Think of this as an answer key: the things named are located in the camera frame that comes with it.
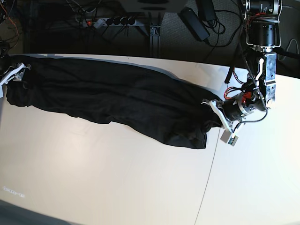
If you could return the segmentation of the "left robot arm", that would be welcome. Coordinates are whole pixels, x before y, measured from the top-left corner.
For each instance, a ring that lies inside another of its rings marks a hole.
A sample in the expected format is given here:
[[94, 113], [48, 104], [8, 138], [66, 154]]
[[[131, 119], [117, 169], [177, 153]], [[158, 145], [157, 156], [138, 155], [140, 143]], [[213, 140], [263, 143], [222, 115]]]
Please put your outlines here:
[[241, 18], [240, 40], [237, 52], [247, 70], [247, 79], [242, 81], [235, 72], [235, 66], [229, 67], [225, 83], [231, 77], [240, 87], [228, 87], [224, 91], [224, 100], [211, 100], [207, 104], [220, 118], [224, 135], [234, 138], [246, 117], [255, 111], [268, 113], [275, 102], [276, 91], [276, 49], [281, 46], [279, 31], [282, 1], [280, 0], [240, 0], [238, 3]]

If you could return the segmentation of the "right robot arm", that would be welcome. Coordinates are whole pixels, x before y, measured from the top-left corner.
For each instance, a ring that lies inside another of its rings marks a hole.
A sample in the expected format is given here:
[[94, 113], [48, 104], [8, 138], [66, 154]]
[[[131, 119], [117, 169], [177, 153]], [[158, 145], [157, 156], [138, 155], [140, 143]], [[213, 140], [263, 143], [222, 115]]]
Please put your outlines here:
[[0, 2], [0, 77], [2, 78], [12, 62], [11, 55], [27, 51], [26, 19], [21, 11], [23, 0], [2, 0]]

